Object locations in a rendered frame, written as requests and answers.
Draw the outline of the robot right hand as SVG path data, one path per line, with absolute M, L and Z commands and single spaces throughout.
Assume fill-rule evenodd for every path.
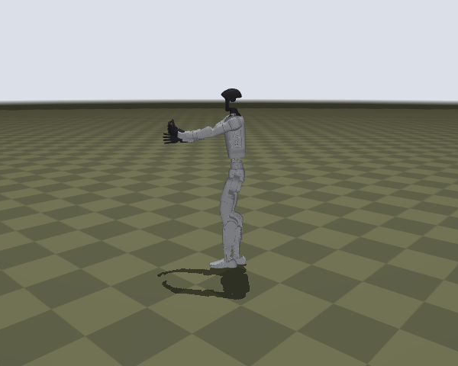
M 164 144 L 167 144 L 167 143 L 177 143 L 177 142 L 180 142 L 180 143 L 187 143 L 187 142 L 183 142 L 182 139 L 176 137 L 176 136 L 173 136 L 169 133 L 164 133 L 164 135 L 168 135 L 168 136 L 163 136 L 163 138 L 170 138 L 170 139 L 166 139 L 166 140 L 163 140 L 163 141 L 170 141 L 171 142 L 165 142 Z

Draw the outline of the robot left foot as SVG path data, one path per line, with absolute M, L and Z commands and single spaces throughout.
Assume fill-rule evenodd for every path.
M 221 259 L 219 261 L 211 262 L 210 263 L 210 267 L 211 268 L 236 268 L 237 267 L 237 262 L 233 258 L 230 260 L 230 262 L 225 262 L 224 258 L 223 258 L 223 259 Z

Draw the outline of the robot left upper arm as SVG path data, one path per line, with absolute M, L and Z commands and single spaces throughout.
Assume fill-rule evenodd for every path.
M 211 127 L 208 127 L 211 129 L 211 135 L 207 136 L 207 138 L 212 138 L 212 137 L 221 135 L 229 131 L 235 131 L 235 130 L 240 129 L 241 127 L 242 127 L 242 124 L 240 120 L 237 117 L 233 117 L 229 119 L 228 121 L 217 125 L 216 128 L 214 129 L 212 129 Z

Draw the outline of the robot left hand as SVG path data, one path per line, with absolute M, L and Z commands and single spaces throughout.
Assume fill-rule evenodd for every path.
M 172 122 L 172 124 L 171 124 Z M 172 119 L 172 121 L 169 121 L 168 125 L 167 125 L 167 130 L 168 130 L 168 133 L 173 135 L 173 136 L 176 136 L 178 135 L 178 131 L 181 132 L 181 133 L 184 133 L 185 131 L 184 130 L 181 130 L 181 129 L 178 129 L 175 124 L 174 124 L 174 120 Z

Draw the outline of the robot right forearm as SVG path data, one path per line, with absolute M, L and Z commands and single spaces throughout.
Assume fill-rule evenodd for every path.
M 204 139 L 204 138 L 203 138 L 203 139 Z M 202 139 L 202 140 L 203 140 L 203 139 Z M 199 140 L 199 139 L 195 139 L 195 140 L 193 140 L 193 139 L 190 139 L 190 140 L 182 139 L 183 142 L 190 142 L 190 143 L 193 143 L 193 142 L 198 141 L 198 140 Z

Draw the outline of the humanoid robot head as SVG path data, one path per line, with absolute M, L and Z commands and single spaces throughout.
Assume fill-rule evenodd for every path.
M 242 97 L 240 91 L 238 91 L 238 90 L 235 89 L 235 88 L 229 88 L 229 89 L 223 91 L 223 92 L 221 93 L 221 96 L 225 98 L 225 110 L 226 110 L 226 111 L 230 111 L 230 115 L 229 115 L 228 117 L 233 116 L 233 115 L 231 115 L 231 114 L 233 114 L 233 113 L 235 113 L 236 116 L 241 116 L 240 113 L 237 111 L 236 108 L 229 108 L 229 103 L 230 103 L 230 101 L 231 101 L 231 102 L 235 102 L 235 101 L 236 101 L 236 98 L 241 98 L 241 97 Z M 235 115 L 234 115 L 234 116 L 235 116 Z M 242 117 L 242 116 L 241 116 L 241 117 Z

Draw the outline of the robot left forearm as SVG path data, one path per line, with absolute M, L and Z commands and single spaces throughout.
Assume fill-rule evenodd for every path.
M 204 129 L 197 129 L 197 130 L 192 130 L 191 131 L 185 131 L 184 133 L 181 133 L 178 131 L 177 137 L 180 139 L 185 139 L 185 140 L 190 140 L 190 139 L 203 139 L 206 138 L 207 136 L 211 135 L 211 129 L 206 127 Z

